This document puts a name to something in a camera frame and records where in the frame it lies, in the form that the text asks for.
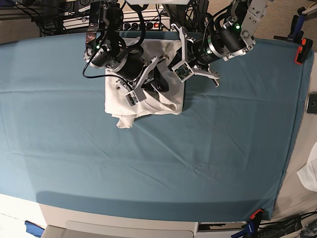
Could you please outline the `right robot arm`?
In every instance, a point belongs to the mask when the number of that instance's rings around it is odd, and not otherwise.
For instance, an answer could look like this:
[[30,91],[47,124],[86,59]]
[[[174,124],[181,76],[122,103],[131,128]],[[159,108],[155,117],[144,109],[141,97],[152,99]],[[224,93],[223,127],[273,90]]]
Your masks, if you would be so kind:
[[142,12],[145,4],[131,5],[140,20],[141,37],[128,46],[119,34],[123,26],[124,14],[115,0],[100,0],[90,4],[89,26],[86,32],[86,67],[105,68],[108,77],[117,79],[117,88],[127,89],[127,99],[132,104],[144,100],[144,91],[167,92],[169,84],[159,72],[157,64],[167,59],[161,56],[151,61],[143,58],[143,43],[146,25]]

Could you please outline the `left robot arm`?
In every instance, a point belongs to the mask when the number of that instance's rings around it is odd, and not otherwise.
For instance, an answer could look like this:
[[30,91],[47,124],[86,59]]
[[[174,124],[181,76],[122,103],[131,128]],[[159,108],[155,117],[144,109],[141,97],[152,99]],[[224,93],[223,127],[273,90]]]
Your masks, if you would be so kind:
[[219,86],[220,76],[211,70],[211,64],[250,52],[256,44],[255,31],[266,11],[265,0],[233,0],[215,15],[201,16],[207,23],[203,36],[196,40],[188,36],[185,27],[172,24],[179,34],[181,47],[168,69],[181,82],[197,75],[207,77]]

